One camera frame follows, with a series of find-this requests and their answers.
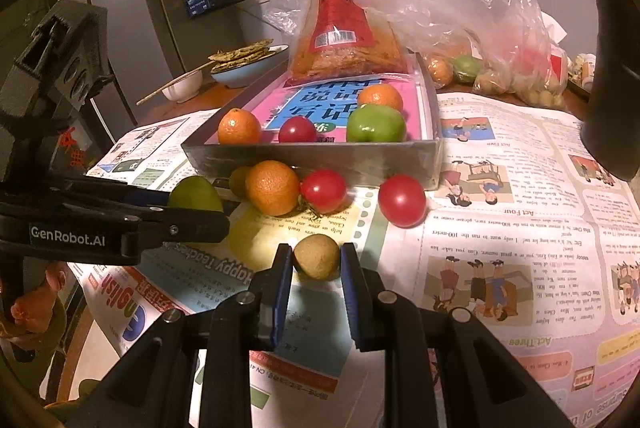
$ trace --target blue bowl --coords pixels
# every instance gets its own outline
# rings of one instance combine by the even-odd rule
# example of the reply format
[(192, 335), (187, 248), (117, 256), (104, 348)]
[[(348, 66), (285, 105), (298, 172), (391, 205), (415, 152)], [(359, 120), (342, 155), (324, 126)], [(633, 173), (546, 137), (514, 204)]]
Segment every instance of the blue bowl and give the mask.
[(219, 74), (211, 74), (214, 81), (224, 84), (229, 88), (242, 88), (249, 86), (261, 75), (266, 74), (272, 68), (276, 67), (283, 61), (289, 59), (289, 45), (270, 46), (269, 50), (276, 53), (268, 58), (259, 59), (258, 61), (220, 72)]

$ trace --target red tomato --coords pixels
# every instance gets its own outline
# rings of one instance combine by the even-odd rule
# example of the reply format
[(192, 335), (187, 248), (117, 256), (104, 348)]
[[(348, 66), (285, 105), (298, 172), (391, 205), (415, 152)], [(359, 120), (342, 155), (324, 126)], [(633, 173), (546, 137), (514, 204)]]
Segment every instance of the red tomato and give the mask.
[(422, 185), (408, 175), (395, 175), (380, 186), (378, 205), (385, 218), (398, 227), (413, 227), (427, 214)]
[(279, 143), (314, 143), (317, 138), (316, 127), (302, 115), (287, 119), (278, 132)]
[(300, 184), (300, 194), (321, 215), (337, 211), (347, 196), (344, 179), (332, 170), (311, 173)]

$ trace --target refrigerator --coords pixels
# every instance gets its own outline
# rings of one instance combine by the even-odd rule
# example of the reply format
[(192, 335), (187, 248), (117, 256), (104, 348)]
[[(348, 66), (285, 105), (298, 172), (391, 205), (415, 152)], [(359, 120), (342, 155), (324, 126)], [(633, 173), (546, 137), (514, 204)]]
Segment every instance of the refrigerator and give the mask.
[(76, 0), (108, 10), (108, 56), (117, 82), (94, 98), (105, 128), (117, 140), (142, 122), (159, 93), (136, 102), (163, 84), (204, 64), (219, 50), (246, 45), (233, 7), (190, 18), (187, 0)]

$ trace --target small bottle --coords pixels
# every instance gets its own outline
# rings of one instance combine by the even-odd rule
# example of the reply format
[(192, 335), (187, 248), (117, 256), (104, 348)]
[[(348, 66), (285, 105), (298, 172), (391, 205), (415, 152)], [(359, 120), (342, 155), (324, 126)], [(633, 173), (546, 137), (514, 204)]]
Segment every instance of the small bottle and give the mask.
[(596, 56), (593, 54), (580, 54), (583, 60), (581, 78), (582, 87), (590, 92), (593, 87), (593, 72), (596, 70)]

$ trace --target green apple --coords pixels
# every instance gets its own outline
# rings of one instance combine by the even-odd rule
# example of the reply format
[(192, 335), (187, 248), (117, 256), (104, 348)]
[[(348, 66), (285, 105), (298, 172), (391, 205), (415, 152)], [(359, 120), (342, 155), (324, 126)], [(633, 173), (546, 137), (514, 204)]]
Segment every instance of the green apple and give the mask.
[(347, 142), (399, 143), (404, 141), (405, 135), (402, 114), (390, 106), (364, 104), (347, 119)]
[(199, 175), (182, 179), (169, 194), (167, 206), (203, 211), (222, 211), (222, 201), (216, 188)]
[(451, 66), (453, 67), (453, 74), (458, 81), (465, 84), (473, 84), (482, 70), (482, 61), (474, 58), (474, 56), (458, 56), (451, 61)]

